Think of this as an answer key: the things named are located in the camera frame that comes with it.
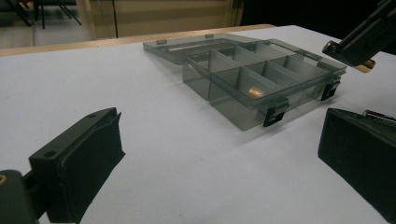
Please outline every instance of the black latch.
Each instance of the black latch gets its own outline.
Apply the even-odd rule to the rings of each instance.
[[[320,101],[324,101],[329,99],[330,97],[335,95],[335,91],[337,90],[337,87],[341,84],[341,82],[338,80],[334,81],[334,83],[327,84],[326,87],[324,88],[322,97],[320,98]]]
[[[267,112],[267,116],[265,117],[264,124],[262,126],[268,127],[282,120],[288,107],[289,107],[289,100],[285,98],[285,100],[282,101],[281,103],[276,104],[273,107],[269,108]]]

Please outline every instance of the brass screw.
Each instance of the brass screw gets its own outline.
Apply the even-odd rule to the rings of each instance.
[[[6,175],[0,175],[0,185],[6,183],[7,181],[7,176]]]
[[[368,73],[374,68],[374,66],[375,66],[375,61],[370,59],[367,62],[359,64],[358,66],[356,66],[354,68],[363,72],[363,73]]]
[[[250,98],[257,99],[263,97],[264,93],[259,89],[252,87],[248,90],[248,95],[250,96]]]

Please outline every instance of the plastic organizer box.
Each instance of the plastic organizer box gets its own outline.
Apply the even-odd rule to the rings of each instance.
[[[346,66],[276,39],[202,35],[143,43],[183,64],[183,81],[245,131],[270,126],[312,100],[332,97]]]

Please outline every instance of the table surface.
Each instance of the table surface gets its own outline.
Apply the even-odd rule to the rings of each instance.
[[[338,41],[297,26],[233,34],[322,56]],[[0,170],[26,174],[28,157],[82,117],[122,113],[126,156],[81,223],[387,223],[318,158],[318,143],[329,107],[396,114],[393,55],[375,55],[368,74],[348,68],[330,101],[241,132],[141,42],[15,54],[0,57]]]

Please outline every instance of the floor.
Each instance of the floor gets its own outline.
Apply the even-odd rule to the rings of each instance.
[[[42,28],[41,17],[35,21],[33,5],[26,12],[28,27],[15,12],[0,12],[0,49],[24,48],[86,41],[80,26],[69,19],[59,7],[44,7],[46,29]],[[68,9],[78,18],[77,6]]]

